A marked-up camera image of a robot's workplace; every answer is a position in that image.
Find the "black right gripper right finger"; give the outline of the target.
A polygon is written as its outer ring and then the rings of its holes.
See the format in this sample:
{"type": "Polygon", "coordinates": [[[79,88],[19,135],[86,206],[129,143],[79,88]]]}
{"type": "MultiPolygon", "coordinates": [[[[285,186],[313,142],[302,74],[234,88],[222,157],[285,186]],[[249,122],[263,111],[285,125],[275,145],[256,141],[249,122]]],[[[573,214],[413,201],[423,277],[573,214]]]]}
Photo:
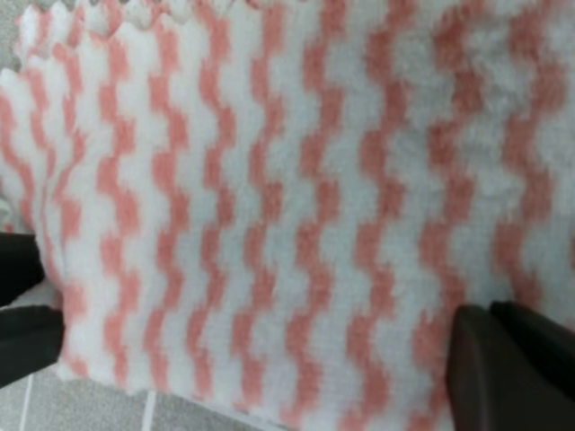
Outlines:
{"type": "Polygon", "coordinates": [[[456,430],[572,430],[574,333],[518,303],[461,306],[446,387],[456,430]]]}

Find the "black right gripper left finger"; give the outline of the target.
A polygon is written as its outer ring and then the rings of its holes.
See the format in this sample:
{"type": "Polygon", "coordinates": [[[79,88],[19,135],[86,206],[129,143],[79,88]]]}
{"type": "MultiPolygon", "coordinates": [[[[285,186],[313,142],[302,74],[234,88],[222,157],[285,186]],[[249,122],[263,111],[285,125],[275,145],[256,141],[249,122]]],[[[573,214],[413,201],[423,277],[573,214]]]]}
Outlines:
{"type": "Polygon", "coordinates": [[[1,386],[54,365],[64,339],[64,317],[44,303],[16,304],[45,280],[32,234],[1,234],[1,386]]]}

